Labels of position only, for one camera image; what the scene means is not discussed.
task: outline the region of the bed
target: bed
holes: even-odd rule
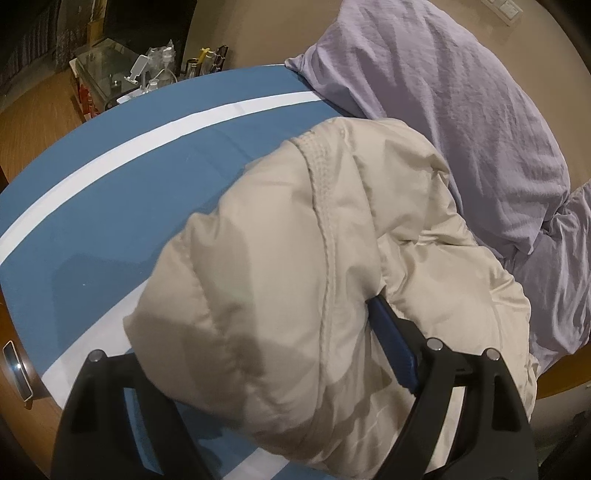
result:
[[[458,212],[522,284],[542,374],[591,334],[591,184],[571,193],[547,121],[502,62],[429,1],[343,1],[290,68],[356,116],[398,118],[447,160]]]
[[[14,180],[0,197],[0,284],[58,405],[90,350],[129,349],[118,321],[187,215],[212,210],[245,164],[335,115],[343,110],[283,66],[230,71],[101,115]],[[184,415],[221,476],[241,477],[234,468],[246,460],[244,467],[264,464],[266,478],[323,477],[267,456],[208,417]],[[141,424],[134,429],[142,445]]]

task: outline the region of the clutter on shelf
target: clutter on shelf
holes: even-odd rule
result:
[[[116,105],[117,98],[137,88],[125,80],[137,58],[137,53],[110,38],[76,50],[70,70],[76,104],[84,120],[108,110]]]
[[[184,78],[189,79],[221,71],[227,55],[227,45],[222,45],[216,50],[202,48],[199,58],[187,60]]]
[[[176,83],[178,78],[171,69],[174,68],[174,56],[172,40],[165,47],[151,48],[146,55],[138,57],[125,80],[138,85],[144,93]]]

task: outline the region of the wall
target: wall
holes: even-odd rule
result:
[[[340,0],[199,0],[184,61],[227,44],[226,68],[283,63],[318,40],[339,7]]]
[[[479,0],[431,0],[503,62],[548,122],[569,165],[573,189],[591,177],[591,74],[554,18],[536,0],[509,28]]]
[[[92,0],[61,0],[57,19],[56,70],[68,68],[77,48],[86,43]]]

